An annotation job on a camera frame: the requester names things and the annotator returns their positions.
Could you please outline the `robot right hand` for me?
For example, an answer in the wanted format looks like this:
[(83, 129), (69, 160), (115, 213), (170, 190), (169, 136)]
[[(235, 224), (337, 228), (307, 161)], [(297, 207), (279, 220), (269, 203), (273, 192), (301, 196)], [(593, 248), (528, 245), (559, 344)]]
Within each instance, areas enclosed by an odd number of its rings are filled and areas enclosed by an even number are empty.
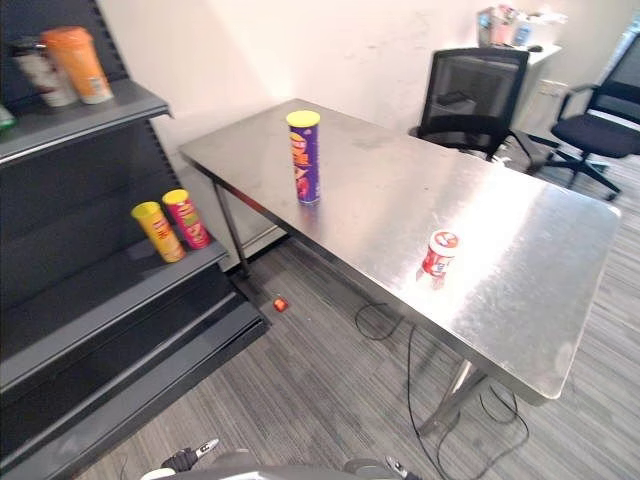
[(408, 470), (400, 461), (392, 456), (386, 456), (387, 467), (401, 480), (420, 480), (420, 477)]

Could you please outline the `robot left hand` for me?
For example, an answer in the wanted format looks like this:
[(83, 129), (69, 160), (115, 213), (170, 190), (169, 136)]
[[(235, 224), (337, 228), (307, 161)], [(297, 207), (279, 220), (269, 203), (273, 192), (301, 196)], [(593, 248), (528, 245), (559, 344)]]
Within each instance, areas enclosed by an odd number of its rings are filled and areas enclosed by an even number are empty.
[(204, 455), (213, 451), (219, 444), (220, 440), (214, 438), (209, 440), (195, 449), (184, 448), (175, 452), (161, 464), (162, 468), (170, 468), (175, 472), (189, 471)]

